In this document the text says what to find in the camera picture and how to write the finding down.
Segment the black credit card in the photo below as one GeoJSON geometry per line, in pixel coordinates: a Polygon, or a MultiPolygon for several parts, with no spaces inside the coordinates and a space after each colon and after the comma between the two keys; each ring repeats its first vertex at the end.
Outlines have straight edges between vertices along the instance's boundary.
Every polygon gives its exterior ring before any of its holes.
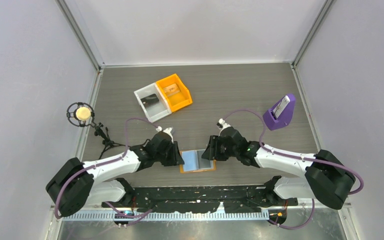
{"type": "Polygon", "coordinates": [[[159,97],[155,93],[141,98],[140,101],[145,108],[149,108],[149,107],[156,105],[160,102],[159,97]]]}
{"type": "Polygon", "coordinates": [[[208,170],[214,168],[214,162],[212,160],[204,159],[202,157],[203,153],[205,152],[204,149],[200,149],[197,151],[197,169],[198,170],[208,170]]]}

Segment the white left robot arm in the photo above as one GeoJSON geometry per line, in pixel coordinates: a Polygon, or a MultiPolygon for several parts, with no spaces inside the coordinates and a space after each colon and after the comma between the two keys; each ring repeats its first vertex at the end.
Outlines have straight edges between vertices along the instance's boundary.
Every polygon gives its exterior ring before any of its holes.
{"type": "Polygon", "coordinates": [[[164,167],[184,164],[172,131],[171,127],[160,130],[146,144],[104,159],[69,159],[45,187],[55,204],[55,217],[68,217],[84,206],[102,202],[128,207],[134,199],[133,189],[121,175],[150,168],[156,162],[164,167]]]}

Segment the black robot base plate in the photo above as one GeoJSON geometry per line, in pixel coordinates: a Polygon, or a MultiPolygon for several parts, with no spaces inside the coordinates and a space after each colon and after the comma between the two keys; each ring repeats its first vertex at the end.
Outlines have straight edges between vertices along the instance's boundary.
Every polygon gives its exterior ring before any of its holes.
{"type": "Polygon", "coordinates": [[[136,187],[117,202],[116,208],[136,208],[140,213],[256,213],[261,208],[297,206],[296,198],[275,197],[264,185],[136,187]]]}

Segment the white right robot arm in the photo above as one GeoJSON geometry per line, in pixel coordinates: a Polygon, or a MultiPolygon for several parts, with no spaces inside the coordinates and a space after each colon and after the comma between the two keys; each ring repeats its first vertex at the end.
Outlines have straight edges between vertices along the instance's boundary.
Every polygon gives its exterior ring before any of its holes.
{"type": "Polygon", "coordinates": [[[291,198],[315,199],[340,210],[352,192],[356,174],[347,169],[330,151],[303,154],[281,150],[258,141],[248,141],[232,126],[212,135],[203,159],[226,161],[235,158],[245,166],[277,169],[292,177],[274,176],[264,183],[265,198],[279,205],[291,198]]]}

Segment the orange card holder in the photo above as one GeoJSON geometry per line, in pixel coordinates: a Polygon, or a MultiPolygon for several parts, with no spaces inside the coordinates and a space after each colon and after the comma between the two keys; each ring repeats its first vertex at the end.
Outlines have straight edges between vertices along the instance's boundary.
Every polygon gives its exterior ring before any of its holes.
{"type": "Polygon", "coordinates": [[[199,173],[199,172],[209,172],[209,171],[215,171],[216,170],[216,161],[213,160],[213,169],[204,169],[204,170],[198,170],[198,156],[196,150],[186,150],[181,152],[181,156],[184,160],[184,164],[179,166],[180,173],[187,174],[187,173],[199,173]]]}

